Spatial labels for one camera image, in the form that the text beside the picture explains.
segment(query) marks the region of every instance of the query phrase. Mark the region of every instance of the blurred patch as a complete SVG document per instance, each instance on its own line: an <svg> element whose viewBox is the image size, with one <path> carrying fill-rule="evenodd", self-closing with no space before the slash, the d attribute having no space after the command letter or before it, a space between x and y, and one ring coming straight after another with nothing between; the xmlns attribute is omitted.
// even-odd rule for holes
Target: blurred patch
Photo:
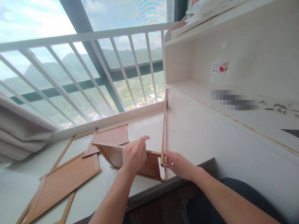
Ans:
<svg viewBox="0 0 299 224"><path fill-rule="evenodd" d="M248 100L246 95L235 95L234 90L212 90L212 100L222 105L231 105L231 110L257 110L258 101Z"/></svg>

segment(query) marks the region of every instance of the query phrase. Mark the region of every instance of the curtain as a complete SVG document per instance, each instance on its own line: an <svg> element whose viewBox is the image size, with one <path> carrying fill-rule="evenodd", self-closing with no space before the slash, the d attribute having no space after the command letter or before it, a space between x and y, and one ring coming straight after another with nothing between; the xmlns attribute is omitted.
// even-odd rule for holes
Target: curtain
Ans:
<svg viewBox="0 0 299 224"><path fill-rule="evenodd" d="M0 162L23 160L39 151L59 127L0 95Z"/></svg>

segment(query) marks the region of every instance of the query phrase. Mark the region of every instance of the wooden board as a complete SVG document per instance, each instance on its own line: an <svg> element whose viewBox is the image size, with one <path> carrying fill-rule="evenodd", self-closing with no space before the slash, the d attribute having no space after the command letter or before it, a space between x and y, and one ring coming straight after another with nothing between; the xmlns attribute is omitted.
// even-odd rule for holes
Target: wooden board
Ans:
<svg viewBox="0 0 299 224"><path fill-rule="evenodd" d="M122 149L124 146L104 144L99 142L93 142L92 145L97 147L112 168L120 169L122 167ZM161 157L161 154L159 152L153 152L149 150L146 151L146 154L147 159L145 164L137 173L137 175L163 181L161 179L158 161L158 157Z"/></svg>
<svg viewBox="0 0 299 224"><path fill-rule="evenodd" d="M101 143L113 144L113 145L122 145L127 143L128 142L127 125L128 124L122 124L117 127L109 128L94 133L93 138L91 139L85 153L81 157L83 158L83 157L91 156L95 153L99 153L99 150L92 145L92 142L101 142Z"/></svg>
<svg viewBox="0 0 299 224"><path fill-rule="evenodd" d="M101 170L97 155L87 158L81 158L81 155L82 153L42 178L40 187L31 200L25 224L36 220Z"/></svg>

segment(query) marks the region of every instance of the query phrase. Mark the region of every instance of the white shelf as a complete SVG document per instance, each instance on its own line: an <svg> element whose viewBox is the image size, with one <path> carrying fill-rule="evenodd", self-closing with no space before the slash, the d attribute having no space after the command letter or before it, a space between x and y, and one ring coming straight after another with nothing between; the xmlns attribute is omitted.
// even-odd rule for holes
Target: white shelf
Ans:
<svg viewBox="0 0 299 224"><path fill-rule="evenodd" d="M299 152L299 138L286 133L281 129L298 129L299 118L295 112L287 111L287 114L278 111L268 111L264 108L272 107L276 101L270 97L259 96L256 100L265 100L269 106L259 104L258 110L228 110L230 106L220 105L220 101L211 100L209 85L192 79L187 79L177 83L167 84L168 88L174 88L189 97L195 99L207 107L215 109L217 112L228 116L231 120L245 125L251 131L257 132L262 137L268 137L275 142L283 144Z"/></svg>
<svg viewBox="0 0 299 224"><path fill-rule="evenodd" d="M285 4L284 1L279 0L248 0L203 24L194 23L172 31L172 37L177 37L169 40L164 45L169 46L175 43L192 41L221 30L277 15L290 9L292 4L295 4L295 2Z"/></svg>

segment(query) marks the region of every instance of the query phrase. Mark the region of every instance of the white railing bar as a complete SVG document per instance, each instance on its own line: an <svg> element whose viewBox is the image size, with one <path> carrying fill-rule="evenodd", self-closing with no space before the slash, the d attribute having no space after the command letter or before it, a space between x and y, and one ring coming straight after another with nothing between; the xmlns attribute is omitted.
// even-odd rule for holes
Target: white railing bar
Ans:
<svg viewBox="0 0 299 224"><path fill-rule="evenodd" d="M91 41L95 39L109 38L111 36L124 36L138 34L144 32L153 32L158 30L166 30L174 26L177 22L153 24L148 26L137 26L130 28L122 28L115 30L104 30L97 32L88 32L81 34L72 34L57 37L47 37L33 40L22 40L10 43L0 44L0 52L13 51L21 48L43 47L45 45L67 44L69 42Z"/></svg>
<svg viewBox="0 0 299 224"><path fill-rule="evenodd" d="M120 102L120 104L121 104L123 110L126 111L126 108L125 108L124 104L122 103L122 100L121 100L121 98L120 98L120 96L119 96L119 94L118 94L118 92L117 92L117 89L115 88L115 85L114 85L114 83L113 83L113 80L112 80L112 78L111 78L111 76L110 76L110 73L109 73L109 71L108 71L108 69L107 69L107 67L106 67L106 65L105 65L105 63L104 63L104 60L103 60L103 58L102 58L102 56L101 56L101 54L100 54L100 52L99 52L99 50L98 50L98 48L97 48L97 46L96 46L95 41L94 41L94 40L91 40L90 43L91 43L91 45L92 45L92 47L93 47L93 49L94 49L94 52L96 53L97 58L99 59L101 65L102 65L102 67L103 67L103 69L104 69L104 71L105 71L105 73L106 73L106 76L107 76L107 78L108 78L108 80L109 80L109 82L110 82L110 84L111 84L111 86L112 86L112 88L113 88L113 90L114 90L114 92L115 92L115 94L116 94L116 96L117 96L117 98L118 98L118 100L119 100L119 102Z"/></svg>
<svg viewBox="0 0 299 224"><path fill-rule="evenodd" d="M13 94L16 98L18 98L20 101L22 101L24 104L35 110L38 114L40 114L42 117L46 118L49 122L54 124L56 127L58 127L61 130L61 127L58 126L54 121L52 121L51 118L49 118L47 115L39 111L35 106L33 106L28 100L26 100L23 96L13 91L10 87L8 87L4 82L0 80L0 85L3 86L7 91L9 91L11 94Z"/></svg>
<svg viewBox="0 0 299 224"><path fill-rule="evenodd" d="M77 124L70 119L62 110L60 110L42 91L35 87L19 70L17 70L6 58L4 58L0 54L0 60L9 67L18 77L20 77L27 85L29 85L35 92L37 92L44 100L46 100L50 105L52 105L62 116L64 116L69 122L71 122L74 126Z"/></svg>
<svg viewBox="0 0 299 224"><path fill-rule="evenodd" d="M66 101L82 116L86 122L91 122L91 119L80 109L74 102L70 99L68 93L63 89L63 87L57 84L45 71L42 63L37 59L34 53L29 49L20 49L21 54L23 54L28 61L45 77L45 79L66 99Z"/></svg>
<svg viewBox="0 0 299 224"><path fill-rule="evenodd" d="M160 33L161 33L161 44L162 44L162 59L164 61L164 30L160 30ZM165 89L166 89L165 75L164 75L164 86L165 86Z"/></svg>
<svg viewBox="0 0 299 224"><path fill-rule="evenodd" d="M149 33L145 33L146 38L146 45L147 45L147 51L149 53L149 67L150 72L152 73L152 79L153 79L153 86L154 86L154 93L155 93L155 100L157 101L157 91L156 91L156 83L155 83L155 76L154 76L154 68L153 68L153 61L152 61L152 52L150 51L150 39L149 39Z"/></svg>
<svg viewBox="0 0 299 224"><path fill-rule="evenodd" d="M95 112L100 116L100 118L103 118L102 114L98 111L98 109L94 106L94 104L91 102L91 100L88 98L88 96L85 94L85 92L83 91L83 89L81 88L81 86L77 83L77 81L74 79L74 77L72 76L72 74L67 70L66 66L62 63L62 61L59 59L59 57L57 56L57 54L54 52L54 50L52 49L51 46L46 46L46 48L48 49L48 51L51 53L51 55L53 56L53 58L58 62L58 64L62 67L62 69L64 70L64 72L68 75L68 77L72 80L72 82L75 84L75 86L77 87L77 89L82 93L82 95L84 96L84 98L87 100L87 102L89 102L89 104L92 106L92 108L95 110Z"/></svg>
<svg viewBox="0 0 299 224"><path fill-rule="evenodd" d="M103 92L101 91L99 85L97 84L96 80L94 79L93 75L90 73L89 69L87 68L85 62L83 61L83 59L81 58L79 52L77 51L77 48L75 47L75 45L73 43L69 43L70 47L72 48L73 52L75 53L75 55L77 56L79 62L81 63L81 65L83 66L83 68L85 69L86 73L88 74L89 78L91 79L91 81L93 82L95 88L98 90L98 92L100 93L101 97L103 98L104 102L107 104L108 108L110 109L110 111L114 114L114 111L112 110L109 102L107 101L106 97L104 96Z"/></svg>
<svg viewBox="0 0 299 224"><path fill-rule="evenodd" d="M144 97L144 102L145 102L145 105L147 105L146 95L145 95L145 92L144 92L144 87L143 87L142 78L141 78L141 74L140 74L140 69L139 69L139 65L138 65L138 61L137 61L137 57L136 57L136 53L135 53L135 48L134 48L134 45L133 45L132 36L128 35L128 38L129 38L129 42L130 42L130 45L131 45L131 50L132 50L133 58L134 58L134 61L135 61L135 66L136 66L137 74L138 74L138 77L139 77L143 97Z"/></svg>
<svg viewBox="0 0 299 224"><path fill-rule="evenodd" d="M124 77L124 79L125 79L125 82L126 82L126 84L127 84L128 90L129 90L130 95L131 95L131 97L132 97L133 104L134 104L134 106L135 106L135 109L137 109L137 105L136 105L136 102L135 102L135 99L134 99L134 96L133 96L133 93L132 93L132 90L131 90L129 81L128 81L128 79L127 79L127 75L126 75L125 69L124 69L124 67L123 67L123 65L122 65L121 57L119 56L119 53L118 53L118 50L117 50L117 48L116 48L116 45L115 45L115 42L114 42L113 37L110 37L110 41L111 41L113 50L114 50L114 52L115 52L116 58L117 58L117 60L118 60L118 63L119 63L119 66L120 66L122 75L123 75L123 77Z"/></svg>

